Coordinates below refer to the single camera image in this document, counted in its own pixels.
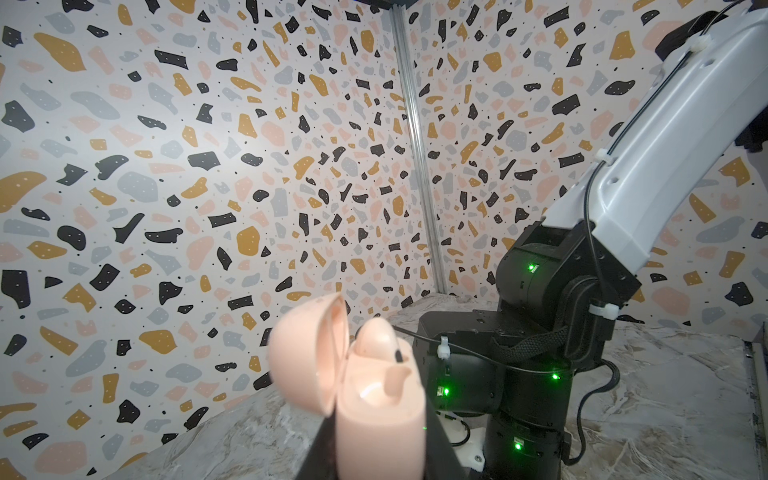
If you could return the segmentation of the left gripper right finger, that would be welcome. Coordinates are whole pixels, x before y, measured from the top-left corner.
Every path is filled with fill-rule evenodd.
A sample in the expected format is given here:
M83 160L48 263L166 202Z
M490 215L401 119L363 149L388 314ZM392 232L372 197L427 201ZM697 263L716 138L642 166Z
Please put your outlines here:
M464 480L465 470L460 465L451 442L436 412L426 411L425 480Z

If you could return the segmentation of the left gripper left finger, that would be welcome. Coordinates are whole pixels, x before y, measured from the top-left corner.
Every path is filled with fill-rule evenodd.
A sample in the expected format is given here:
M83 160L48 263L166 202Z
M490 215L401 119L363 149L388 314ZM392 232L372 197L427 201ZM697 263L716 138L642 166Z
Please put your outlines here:
M337 480L336 415L325 418L295 480Z

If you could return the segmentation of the pink earbud charging case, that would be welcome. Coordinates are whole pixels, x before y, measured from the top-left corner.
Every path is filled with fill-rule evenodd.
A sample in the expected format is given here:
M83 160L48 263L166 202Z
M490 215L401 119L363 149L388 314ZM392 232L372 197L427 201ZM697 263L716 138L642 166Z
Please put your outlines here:
M370 359L355 337L341 294L295 307L269 338L273 385L299 409L336 415L338 479L420 479L427 402L412 348L397 337L403 363Z

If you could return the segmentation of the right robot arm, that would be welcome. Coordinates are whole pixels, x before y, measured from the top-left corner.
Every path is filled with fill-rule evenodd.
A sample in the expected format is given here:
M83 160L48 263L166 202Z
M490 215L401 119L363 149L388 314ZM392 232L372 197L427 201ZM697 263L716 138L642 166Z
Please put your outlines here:
M557 479L579 462L566 416L575 375L605 365L616 318L654 242L729 145L765 141L767 5L673 30L632 117L578 182L524 229L496 271L493 311L431 311L414 336L428 404L486 415L474 479Z

